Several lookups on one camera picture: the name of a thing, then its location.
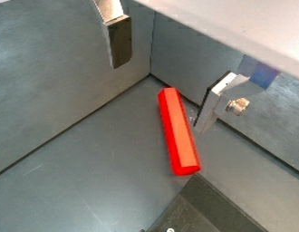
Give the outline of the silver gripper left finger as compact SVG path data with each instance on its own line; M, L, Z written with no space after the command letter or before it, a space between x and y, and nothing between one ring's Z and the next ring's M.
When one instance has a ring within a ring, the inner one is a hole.
M132 58L132 18L120 0L92 0L106 39L110 66L117 69Z

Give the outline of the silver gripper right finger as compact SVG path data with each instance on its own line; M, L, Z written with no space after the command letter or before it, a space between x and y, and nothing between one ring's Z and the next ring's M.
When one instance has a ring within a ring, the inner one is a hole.
M207 88L193 124L196 131L204 133L227 112L240 116L251 103L248 97L263 92L279 75L277 69L244 55L237 71L227 72Z

